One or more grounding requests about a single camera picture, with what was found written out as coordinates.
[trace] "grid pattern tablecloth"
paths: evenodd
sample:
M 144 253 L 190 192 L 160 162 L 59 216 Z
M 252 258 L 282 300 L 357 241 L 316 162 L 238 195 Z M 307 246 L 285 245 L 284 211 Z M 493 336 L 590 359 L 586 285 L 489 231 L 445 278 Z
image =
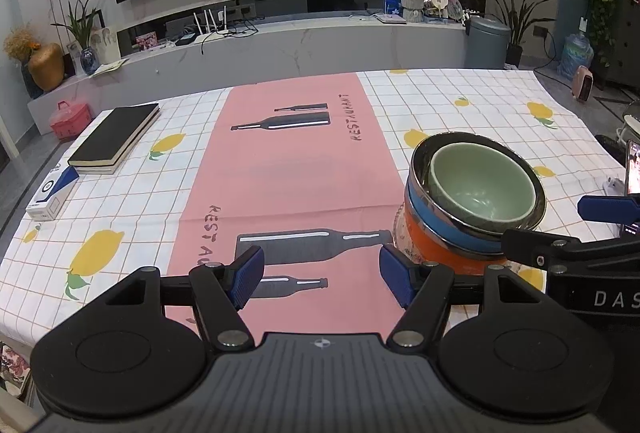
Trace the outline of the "grid pattern tablecloth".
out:
M 576 204 L 601 193 L 607 177 L 624 174 L 585 125 L 559 106 L 532 72 L 501 70 L 394 70 L 358 73 L 402 180 L 413 151 L 408 132 L 470 131 L 504 143 L 540 173 L 548 208 L 542 231 L 583 241 L 611 238 L 614 226 L 583 222 Z M 143 265 L 162 273 L 171 257 L 211 131 L 230 89 L 160 101 L 161 114 L 114 175 L 82 175 L 55 222 L 25 216 L 0 265 L 0 332 L 34 344 L 50 328 Z M 63 161 L 108 112 L 74 142 Z M 166 159 L 148 159 L 166 136 L 184 134 Z M 125 231 L 107 266 L 88 285 L 65 295 L 69 265 L 95 231 Z M 469 311 L 457 310 L 452 321 Z

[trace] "smartphone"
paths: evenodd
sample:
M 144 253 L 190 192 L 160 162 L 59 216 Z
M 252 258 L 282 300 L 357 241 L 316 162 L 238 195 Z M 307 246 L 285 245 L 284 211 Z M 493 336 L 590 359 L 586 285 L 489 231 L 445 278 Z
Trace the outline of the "smartphone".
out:
M 640 194 L 640 144 L 631 139 L 626 143 L 625 193 Z M 620 225 L 620 236 L 637 235 L 640 225 Z

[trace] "trash can lid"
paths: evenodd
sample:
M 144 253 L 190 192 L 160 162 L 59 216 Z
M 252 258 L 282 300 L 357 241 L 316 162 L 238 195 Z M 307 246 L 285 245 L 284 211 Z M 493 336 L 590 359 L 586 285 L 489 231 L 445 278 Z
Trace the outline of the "trash can lid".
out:
M 511 33 L 511 29 L 500 21 L 494 19 L 487 19 L 474 16 L 471 18 L 471 26 L 482 32 L 488 32 L 489 34 L 497 34 L 499 36 L 508 35 Z

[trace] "trash can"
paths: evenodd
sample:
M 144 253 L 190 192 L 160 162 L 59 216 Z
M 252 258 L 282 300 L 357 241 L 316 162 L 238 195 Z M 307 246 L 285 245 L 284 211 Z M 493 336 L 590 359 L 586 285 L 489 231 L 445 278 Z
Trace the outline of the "trash can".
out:
M 511 29 L 499 21 L 481 17 L 473 17 L 468 23 L 465 68 L 503 69 Z

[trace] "stack of notebooks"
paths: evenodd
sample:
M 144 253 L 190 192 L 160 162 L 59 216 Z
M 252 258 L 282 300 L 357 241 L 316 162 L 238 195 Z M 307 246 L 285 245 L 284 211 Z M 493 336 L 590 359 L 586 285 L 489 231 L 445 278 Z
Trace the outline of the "stack of notebooks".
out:
M 79 174 L 113 174 L 159 113 L 158 103 L 114 109 L 71 155 L 69 165 Z

